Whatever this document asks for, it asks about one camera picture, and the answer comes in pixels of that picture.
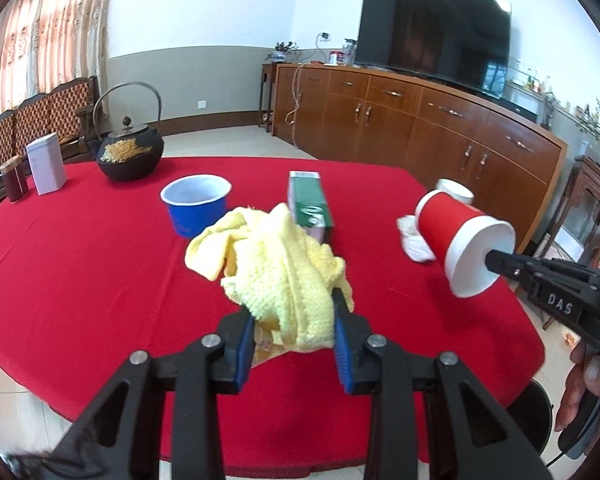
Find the person right hand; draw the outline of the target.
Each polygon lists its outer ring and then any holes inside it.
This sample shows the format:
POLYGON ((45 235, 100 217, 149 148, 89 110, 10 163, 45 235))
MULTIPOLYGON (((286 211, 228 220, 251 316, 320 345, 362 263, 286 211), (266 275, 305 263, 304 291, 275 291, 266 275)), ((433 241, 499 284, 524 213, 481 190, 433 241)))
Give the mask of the person right hand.
POLYGON ((570 360, 573 368, 566 381, 555 420, 555 430, 562 431, 575 419, 581 400, 586 392, 600 398, 600 356, 588 354, 586 343, 579 341, 571 351, 570 360))

